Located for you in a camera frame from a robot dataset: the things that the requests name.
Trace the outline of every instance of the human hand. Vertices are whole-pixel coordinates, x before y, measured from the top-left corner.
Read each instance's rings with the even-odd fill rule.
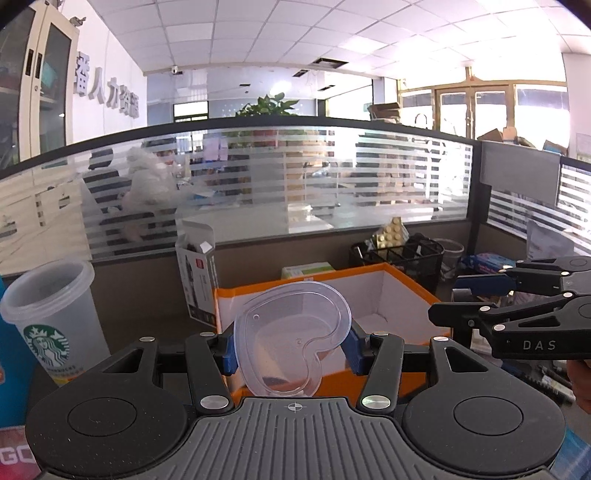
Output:
[[[591,360],[567,360],[566,371],[573,384],[577,405],[591,414]]]

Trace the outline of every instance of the crosshair marking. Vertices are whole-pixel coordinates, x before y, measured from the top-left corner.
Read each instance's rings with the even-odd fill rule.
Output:
[[[300,411],[302,408],[305,408],[301,403],[290,403],[287,408],[289,408],[291,411]]]

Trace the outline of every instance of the green leaves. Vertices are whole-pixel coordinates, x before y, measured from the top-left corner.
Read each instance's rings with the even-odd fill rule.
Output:
[[[293,110],[293,106],[299,102],[299,100],[282,100],[285,98],[285,93],[281,92],[275,95],[273,98],[265,95],[259,97],[256,104],[251,105],[247,103],[239,111],[236,112],[236,116],[254,116],[254,115],[285,115],[291,116],[295,113],[290,113],[288,110]]]

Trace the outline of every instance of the starbucks logo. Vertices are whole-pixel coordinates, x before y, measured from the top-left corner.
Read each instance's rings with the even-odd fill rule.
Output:
[[[48,367],[61,367],[68,360],[70,344],[59,330],[49,325],[29,325],[23,335],[37,359]]]

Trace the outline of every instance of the air vent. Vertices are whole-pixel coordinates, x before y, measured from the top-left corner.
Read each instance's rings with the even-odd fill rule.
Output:
[[[321,67],[326,67],[328,69],[335,69],[336,70],[339,67],[342,67],[343,65],[348,64],[348,61],[333,60],[333,59],[323,59],[321,57],[321,58],[316,59],[315,61],[313,61],[312,64],[314,64],[314,65],[320,65]]]

